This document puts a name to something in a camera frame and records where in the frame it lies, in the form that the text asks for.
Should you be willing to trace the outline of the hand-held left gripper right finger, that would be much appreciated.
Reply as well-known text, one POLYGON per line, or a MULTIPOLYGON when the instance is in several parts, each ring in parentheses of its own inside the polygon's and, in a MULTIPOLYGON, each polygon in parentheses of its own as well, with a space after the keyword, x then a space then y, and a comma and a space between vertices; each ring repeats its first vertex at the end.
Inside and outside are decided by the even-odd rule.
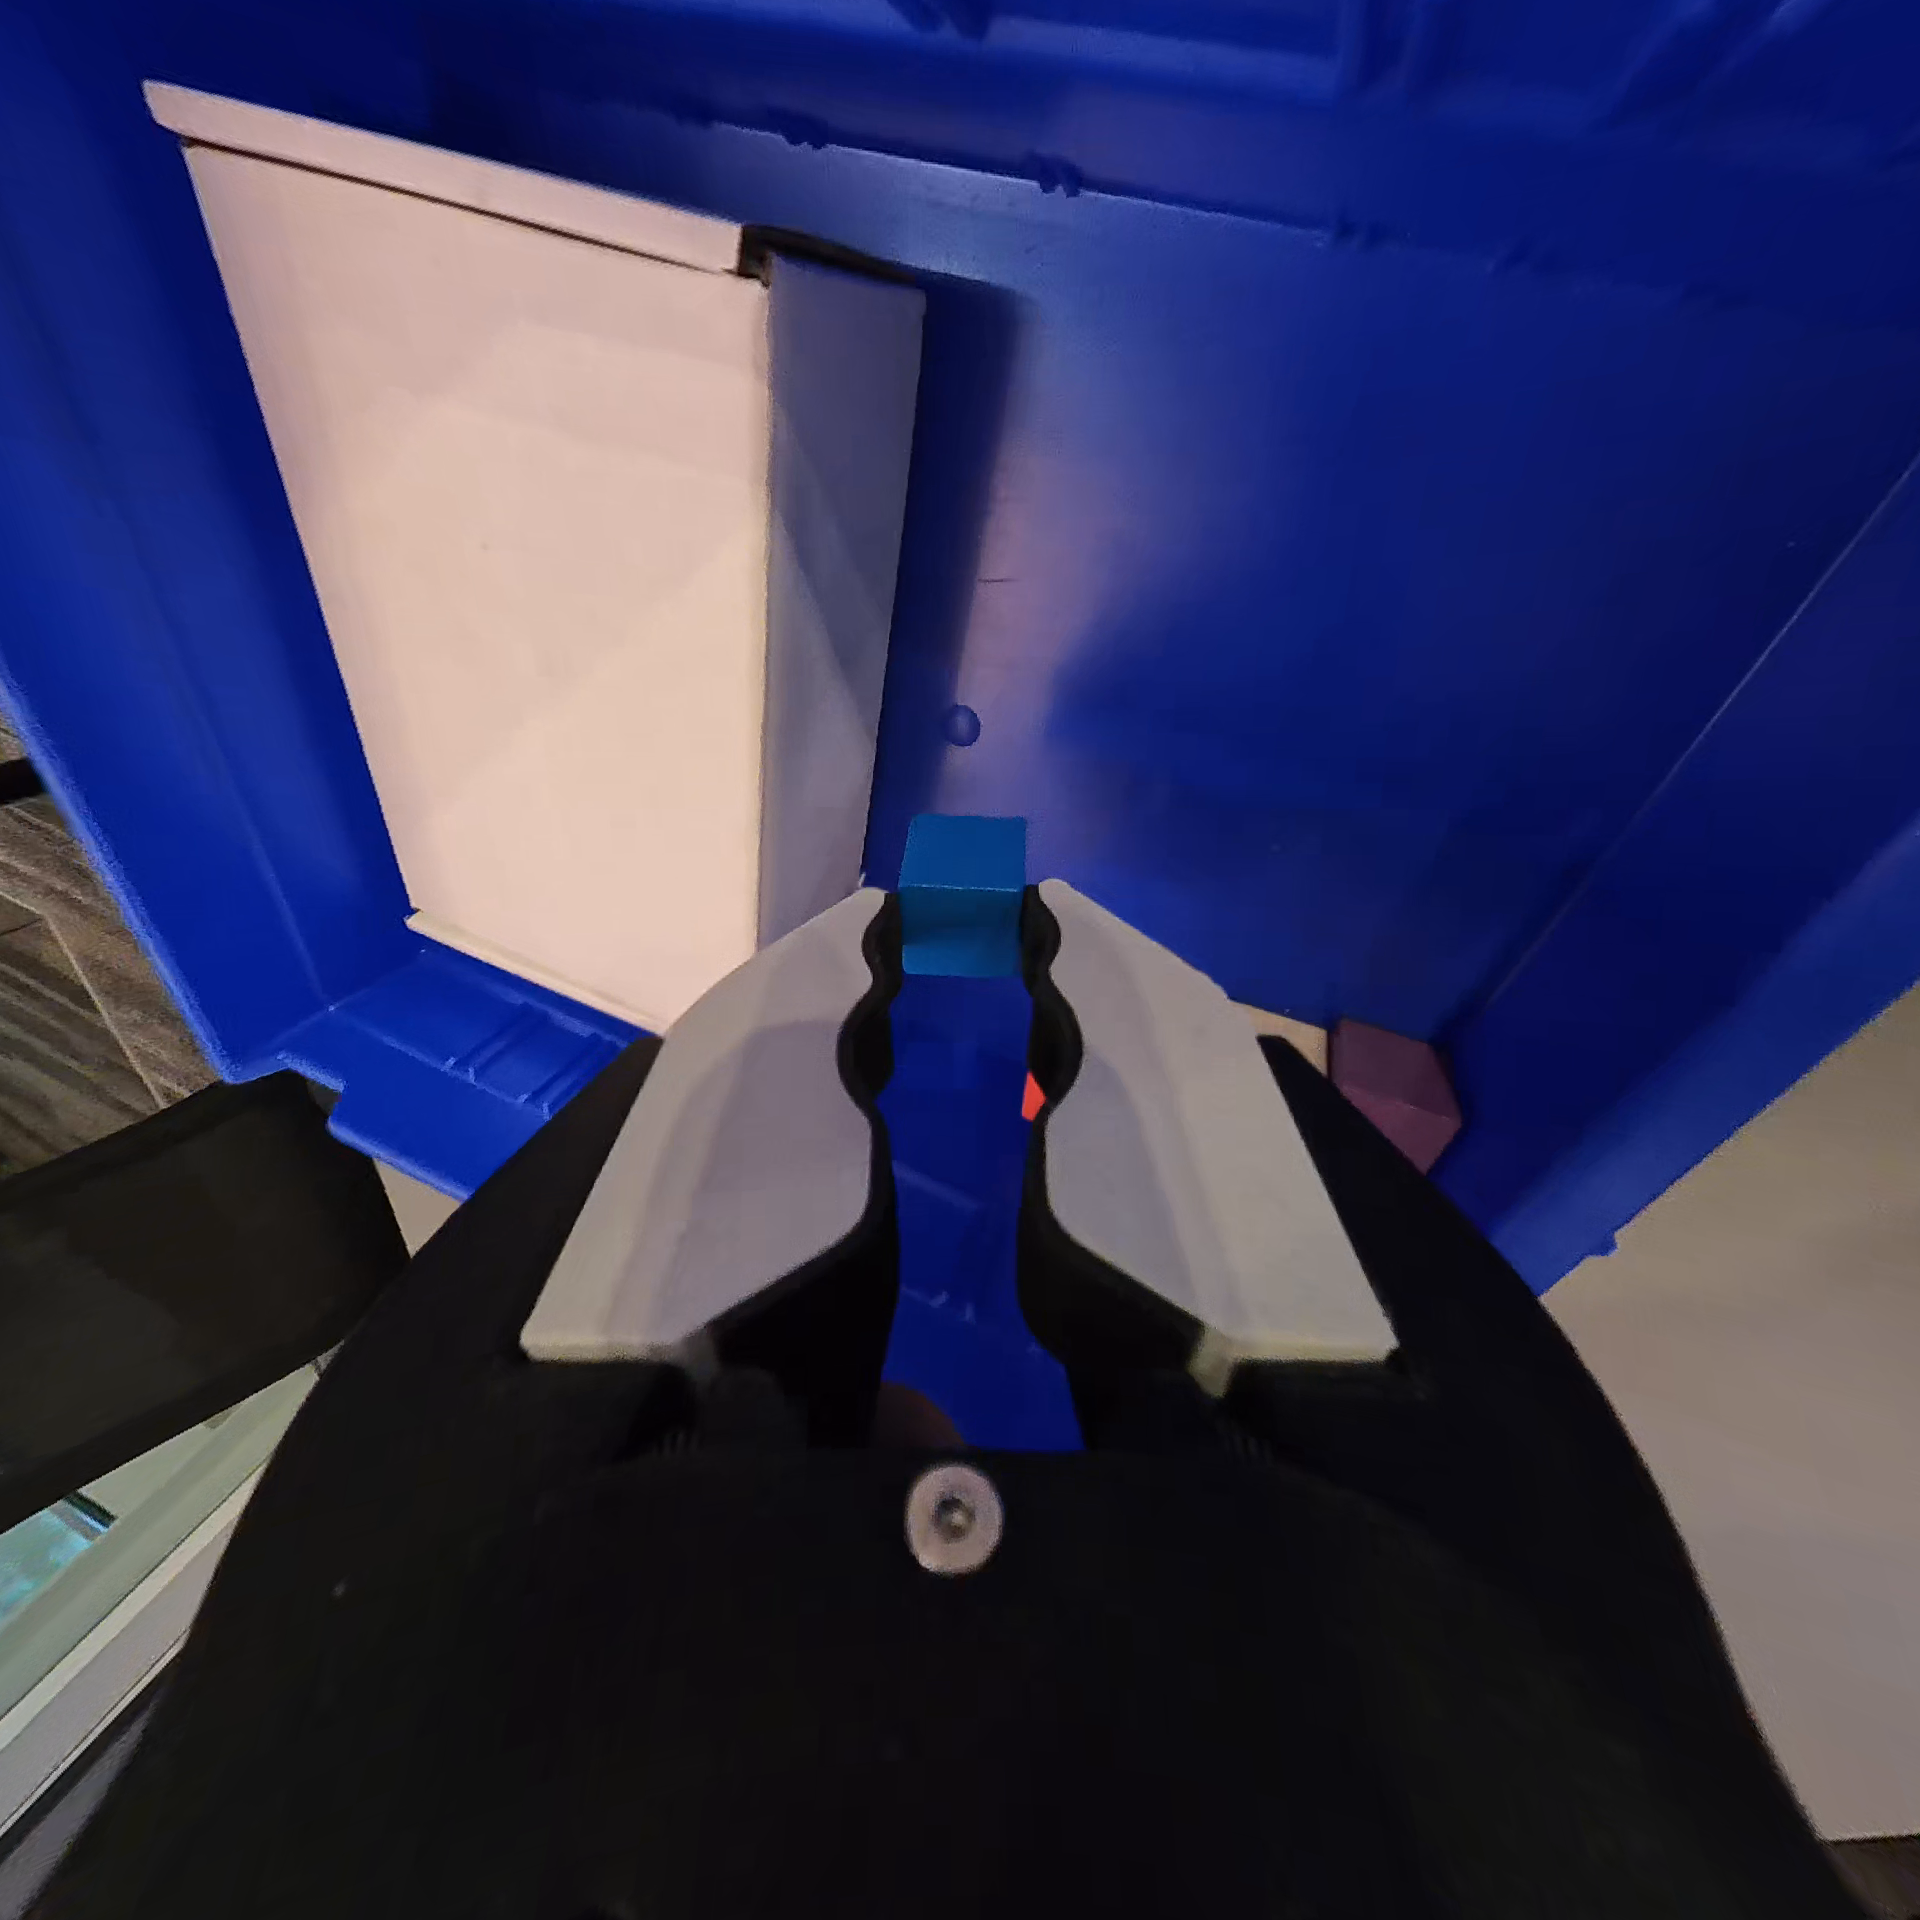
POLYGON ((1025 897, 1021 978, 1019 1306, 1085 1444, 1204 1418, 1248 1370, 1388 1365, 1400 1337, 1253 1017, 1068 881, 1025 897))

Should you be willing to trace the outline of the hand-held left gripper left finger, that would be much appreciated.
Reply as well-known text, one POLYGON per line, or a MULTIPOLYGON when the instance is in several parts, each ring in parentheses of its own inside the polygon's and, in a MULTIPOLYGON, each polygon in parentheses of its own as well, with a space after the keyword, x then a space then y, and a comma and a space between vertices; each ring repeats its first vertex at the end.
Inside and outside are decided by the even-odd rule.
POLYGON ((675 1022, 522 1325, 539 1362, 757 1371, 806 1437, 868 1441, 900 1296, 902 912, 864 888, 675 1022))

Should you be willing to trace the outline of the blue cube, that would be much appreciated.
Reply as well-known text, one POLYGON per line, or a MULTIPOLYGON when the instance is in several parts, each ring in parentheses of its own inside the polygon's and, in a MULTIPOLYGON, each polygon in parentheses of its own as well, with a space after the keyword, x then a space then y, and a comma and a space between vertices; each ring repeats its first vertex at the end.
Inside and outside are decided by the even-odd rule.
POLYGON ((898 873, 902 972, 994 978, 1021 968, 1026 820, 924 812, 898 873))

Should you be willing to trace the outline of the white cardboard box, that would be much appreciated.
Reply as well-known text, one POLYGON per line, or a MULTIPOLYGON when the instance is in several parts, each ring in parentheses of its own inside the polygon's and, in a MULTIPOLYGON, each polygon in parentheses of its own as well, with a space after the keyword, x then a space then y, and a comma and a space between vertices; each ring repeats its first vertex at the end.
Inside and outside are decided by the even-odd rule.
POLYGON ((662 1030, 856 892, 924 290, 147 81, 410 924, 662 1030))

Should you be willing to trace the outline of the blue plastic bin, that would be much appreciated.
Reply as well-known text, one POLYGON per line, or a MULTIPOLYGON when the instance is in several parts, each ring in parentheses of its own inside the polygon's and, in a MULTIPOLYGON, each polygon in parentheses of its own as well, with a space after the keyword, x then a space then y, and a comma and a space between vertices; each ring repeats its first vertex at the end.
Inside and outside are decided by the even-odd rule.
POLYGON ((403 928, 171 83, 925 294, 924 812, 1449 1053, 1553 1286, 1915 984, 1915 5, 5 5, 5 692, 220 1073, 466 1195, 582 1088, 403 928))

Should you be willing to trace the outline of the purple cube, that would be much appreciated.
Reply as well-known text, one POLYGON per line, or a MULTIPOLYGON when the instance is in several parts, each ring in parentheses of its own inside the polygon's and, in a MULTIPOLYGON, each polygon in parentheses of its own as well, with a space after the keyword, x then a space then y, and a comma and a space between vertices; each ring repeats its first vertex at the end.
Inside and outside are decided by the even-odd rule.
POLYGON ((1330 1028, 1328 1077, 1420 1173, 1434 1173, 1461 1133, 1446 1062, 1424 1041, 1341 1017, 1330 1028))

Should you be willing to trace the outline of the black chair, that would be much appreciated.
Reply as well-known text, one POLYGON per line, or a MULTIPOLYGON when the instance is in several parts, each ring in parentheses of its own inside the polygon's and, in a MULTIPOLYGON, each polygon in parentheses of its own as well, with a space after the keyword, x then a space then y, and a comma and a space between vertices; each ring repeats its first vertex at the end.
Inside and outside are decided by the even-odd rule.
POLYGON ((3 1185, 3 1528, 333 1348, 410 1254, 298 1073, 3 1185))

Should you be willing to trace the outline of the pale metal rail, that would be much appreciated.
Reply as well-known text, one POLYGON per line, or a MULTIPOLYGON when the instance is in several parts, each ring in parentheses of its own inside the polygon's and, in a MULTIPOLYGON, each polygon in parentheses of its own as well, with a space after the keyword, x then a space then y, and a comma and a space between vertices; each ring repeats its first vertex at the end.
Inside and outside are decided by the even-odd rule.
POLYGON ((321 1371, 300 1368, 84 1488, 109 1515, 104 1536, 5 1621, 5 1832, 179 1653, 321 1371))

